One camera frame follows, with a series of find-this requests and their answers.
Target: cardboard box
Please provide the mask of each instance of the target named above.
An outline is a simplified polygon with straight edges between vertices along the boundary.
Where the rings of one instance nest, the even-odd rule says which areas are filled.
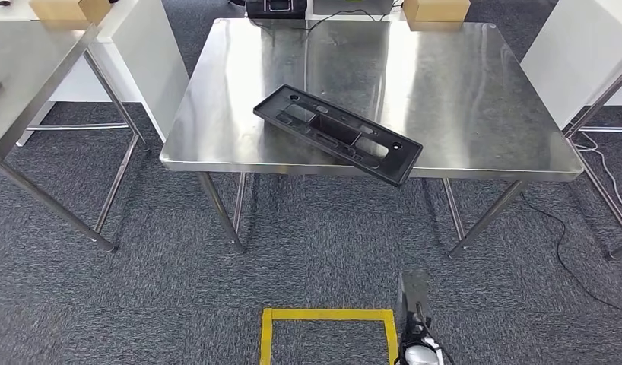
[[[403,12],[408,21],[462,22],[470,0],[404,0]]]
[[[89,21],[98,25],[112,5],[108,0],[31,0],[42,21]]]
[[[462,21],[408,21],[410,30],[414,32],[421,31],[439,31],[449,32],[460,30],[463,26]]]

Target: white cable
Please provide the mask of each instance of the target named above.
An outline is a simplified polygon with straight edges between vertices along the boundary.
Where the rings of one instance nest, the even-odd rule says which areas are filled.
[[[581,144],[575,144],[576,148],[578,148],[577,151],[579,152],[595,152],[596,154],[600,155],[600,158],[602,160],[602,167],[605,169],[607,175],[609,176],[609,178],[611,179],[611,183],[613,185],[614,191],[615,191],[615,195],[617,197],[617,200],[620,202],[620,204],[622,205],[622,197],[620,196],[620,191],[618,191],[617,189],[617,182],[615,179],[615,176],[613,175],[613,173],[611,173],[611,171],[609,170],[609,168],[607,167],[607,161],[606,161],[606,157],[605,154],[603,154],[602,152],[600,152],[598,150],[599,146],[598,146],[598,142],[594,141],[593,138],[589,137],[585,132],[582,132],[582,135],[584,137],[586,137],[586,139],[588,139],[589,141],[591,141],[591,143],[593,143],[594,147],[586,147],[584,145]]]

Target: black plastic part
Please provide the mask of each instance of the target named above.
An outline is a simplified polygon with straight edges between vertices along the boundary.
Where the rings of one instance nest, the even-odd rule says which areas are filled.
[[[253,112],[303,141],[394,186],[402,185],[423,146],[289,85]]]
[[[306,13],[306,0],[245,0],[244,3],[248,19],[304,19]]]

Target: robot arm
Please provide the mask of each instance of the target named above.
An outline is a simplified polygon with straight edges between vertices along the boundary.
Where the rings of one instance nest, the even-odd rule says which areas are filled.
[[[430,334],[427,311],[427,276],[422,271],[401,273],[400,315],[403,332],[395,365],[443,365],[443,350]]]

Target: black device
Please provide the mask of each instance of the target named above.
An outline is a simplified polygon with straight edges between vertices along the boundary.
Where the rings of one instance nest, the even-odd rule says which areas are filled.
[[[402,185],[423,146],[289,85],[253,112],[330,155],[394,186]]]
[[[403,330],[394,365],[443,365],[444,349],[436,343],[427,316],[427,273],[403,271],[398,279],[398,318]]]
[[[233,3],[244,0],[231,0]],[[304,19],[306,0],[245,0],[250,19]]]

